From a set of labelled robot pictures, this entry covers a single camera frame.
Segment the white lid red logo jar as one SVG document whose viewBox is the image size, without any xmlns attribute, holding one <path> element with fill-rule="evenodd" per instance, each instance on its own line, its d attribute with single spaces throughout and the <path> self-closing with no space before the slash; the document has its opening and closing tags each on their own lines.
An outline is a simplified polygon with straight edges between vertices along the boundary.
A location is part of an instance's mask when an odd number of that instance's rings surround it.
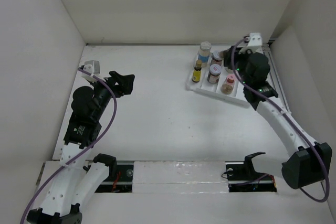
<svg viewBox="0 0 336 224">
<path fill-rule="evenodd" d="M 222 65 L 223 57 L 220 51 L 213 51 L 210 65 Z"/>
</svg>

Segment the red logo dark jar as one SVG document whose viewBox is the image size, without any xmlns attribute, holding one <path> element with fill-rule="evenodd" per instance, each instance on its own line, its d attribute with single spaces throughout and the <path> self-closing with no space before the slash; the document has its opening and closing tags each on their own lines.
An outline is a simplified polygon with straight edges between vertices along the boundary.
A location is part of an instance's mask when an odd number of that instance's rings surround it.
<svg viewBox="0 0 336 224">
<path fill-rule="evenodd" d="M 211 84 L 216 84 L 219 81 L 221 73 L 222 67 L 218 64 L 212 64 L 209 67 L 207 81 Z"/>
</svg>

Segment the pink lid spice jar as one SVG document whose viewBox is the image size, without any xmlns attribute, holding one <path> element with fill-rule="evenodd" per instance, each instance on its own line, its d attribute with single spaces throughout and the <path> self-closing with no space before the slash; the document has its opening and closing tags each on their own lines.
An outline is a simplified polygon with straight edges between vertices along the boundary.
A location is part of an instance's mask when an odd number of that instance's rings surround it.
<svg viewBox="0 0 336 224">
<path fill-rule="evenodd" d="M 223 94 L 229 95 L 233 92 L 235 85 L 235 75 L 229 74 L 221 86 L 221 92 Z"/>
</svg>

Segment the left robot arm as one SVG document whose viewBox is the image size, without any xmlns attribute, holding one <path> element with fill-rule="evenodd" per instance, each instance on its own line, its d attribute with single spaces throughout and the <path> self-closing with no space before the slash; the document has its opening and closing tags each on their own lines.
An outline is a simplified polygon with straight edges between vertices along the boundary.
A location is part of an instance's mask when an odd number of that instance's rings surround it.
<svg viewBox="0 0 336 224">
<path fill-rule="evenodd" d="M 110 71 L 107 78 L 101 79 L 78 70 L 89 86 L 73 92 L 59 168 L 39 186 L 21 223 L 81 223 L 81 210 L 99 185 L 117 175 L 114 156 L 98 154 L 90 166 L 85 163 L 115 119 L 117 98 L 132 93 L 135 76 Z"/>
</svg>

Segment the black pepper grinder bottle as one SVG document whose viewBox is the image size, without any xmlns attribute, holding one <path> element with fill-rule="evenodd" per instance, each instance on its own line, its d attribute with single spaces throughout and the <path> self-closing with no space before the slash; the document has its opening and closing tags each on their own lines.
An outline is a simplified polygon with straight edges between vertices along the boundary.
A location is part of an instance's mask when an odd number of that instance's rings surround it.
<svg viewBox="0 0 336 224">
<path fill-rule="evenodd" d="M 222 50 L 219 52 L 219 56 L 224 59 L 230 54 L 230 49 Z"/>
</svg>

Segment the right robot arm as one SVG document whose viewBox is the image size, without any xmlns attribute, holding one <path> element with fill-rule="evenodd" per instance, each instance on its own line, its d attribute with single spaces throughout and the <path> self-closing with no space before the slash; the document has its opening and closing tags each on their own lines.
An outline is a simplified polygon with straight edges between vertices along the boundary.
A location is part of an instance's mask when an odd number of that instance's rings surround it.
<svg viewBox="0 0 336 224">
<path fill-rule="evenodd" d="M 329 180 L 332 149 L 309 136 L 284 108 L 276 90 L 268 83 L 268 58 L 250 49 L 231 46 L 224 54 L 224 66 L 232 69 L 243 85 L 246 101 L 271 126 L 282 141 L 289 159 L 281 162 L 281 175 L 292 189 Z"/>
</svg>

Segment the blue label silver lid jar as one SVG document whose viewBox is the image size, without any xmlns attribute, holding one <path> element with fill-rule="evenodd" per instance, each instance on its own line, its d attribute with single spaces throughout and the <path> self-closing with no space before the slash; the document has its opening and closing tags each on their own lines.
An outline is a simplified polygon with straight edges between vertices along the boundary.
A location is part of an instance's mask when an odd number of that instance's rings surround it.
<svg viewBox="0 0 336 224">
<path fill-rule="evenodd" d="M 202 68 L 206 67 L 208 64 L 208 59 L 211 53 L 211 48 L 212 48 L 212 44 L 208 41 L 204 41 L 200 44 L 197 59 L 201 61 Z"/>
</svg>

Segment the yellow label brown cap bottle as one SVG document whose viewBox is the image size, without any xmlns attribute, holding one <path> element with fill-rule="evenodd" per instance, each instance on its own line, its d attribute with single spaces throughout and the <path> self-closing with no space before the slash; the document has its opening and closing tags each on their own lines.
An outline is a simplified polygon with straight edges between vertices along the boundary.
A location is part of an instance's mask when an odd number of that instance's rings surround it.
<svg viewBox="0 0 336 224">
<path fill-rule="evenodd" d="M 202 73 L 202 61 L 197 60 L 195 62 L 195 66 L 194 66 L 192 81 L 195 82 L 195 83 L 198 83 L 201 79 L 201 73 Z"/>
</svg>

